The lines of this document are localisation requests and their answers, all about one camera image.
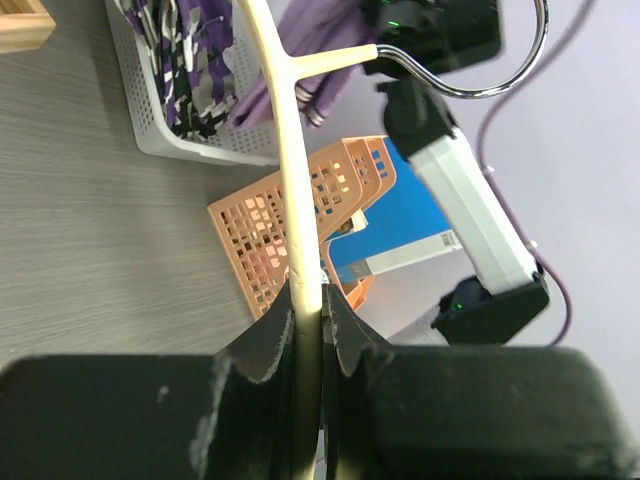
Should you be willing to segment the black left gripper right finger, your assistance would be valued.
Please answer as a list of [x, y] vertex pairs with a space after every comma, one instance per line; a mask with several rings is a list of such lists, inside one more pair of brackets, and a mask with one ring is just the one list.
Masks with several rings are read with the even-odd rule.
[[631, 479], [604, 374], [562, 347], [392, 345], [323, 289], [330, 479]]

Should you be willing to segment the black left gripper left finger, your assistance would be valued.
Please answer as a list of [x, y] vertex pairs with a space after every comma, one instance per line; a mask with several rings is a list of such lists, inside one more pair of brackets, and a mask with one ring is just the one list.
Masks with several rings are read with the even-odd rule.
[[1, 370], [5, 479], [287, 479], [294, 320], [283, 287], [207, 355], [41, 355]]

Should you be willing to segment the cream white hanger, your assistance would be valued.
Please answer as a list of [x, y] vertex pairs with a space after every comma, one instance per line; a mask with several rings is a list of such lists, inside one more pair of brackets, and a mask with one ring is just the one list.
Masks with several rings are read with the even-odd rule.
[[[422, 83], [450, 97], [484, 99], [519, 86], [544, 48], [548, 4], [535, 4], [536, 33], [523, 65], [505, 82], [486, 89], [460, 89], [438, 79], [399, 48], [373, 44], [292, 57], [285, 52], [264, 1], [239, 4], [262, 63], [279, 146], [284, 194], [289, 281], [295, 324], [294, 479], [314, 476], [321, 388], [321, 274], [316, 214], [294, 86], [297, 81], [377, 57], [402, 65]], [[475, 161], [460, 129], [408, 155], [472, 261], [480, 284], [492, 295], [531, 283], [537, 264]]]

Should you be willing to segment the purple camouflage trousers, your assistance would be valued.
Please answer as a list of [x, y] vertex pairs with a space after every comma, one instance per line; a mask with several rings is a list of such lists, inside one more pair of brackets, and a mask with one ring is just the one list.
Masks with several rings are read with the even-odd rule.
[[117, 1], [145, 45], [166, 123], [180, 138], [205, 140], [237, 101], [224, 55], [233, 46], [230, 1]]

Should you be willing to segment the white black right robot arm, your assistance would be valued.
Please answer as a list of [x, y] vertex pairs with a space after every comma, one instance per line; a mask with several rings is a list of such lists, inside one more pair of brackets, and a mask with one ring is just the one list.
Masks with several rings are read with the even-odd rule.
[[389, 81], [383, 125], [405, 162], [446, 216], [474, 267], [443, 296], [432, 320], [450, 345], [504, 345], [549, 304], [544, 270], [519, 237], [444, 99], [506, 93], [532, 72], [548, 34], [545, 1], [534, 4], [532, 47], [506, 81], [484, 89], [454, 87], [439, 74], [495, 56], [501, 44], [494, 1], [365, 1], [377, 55], [365, 66]]

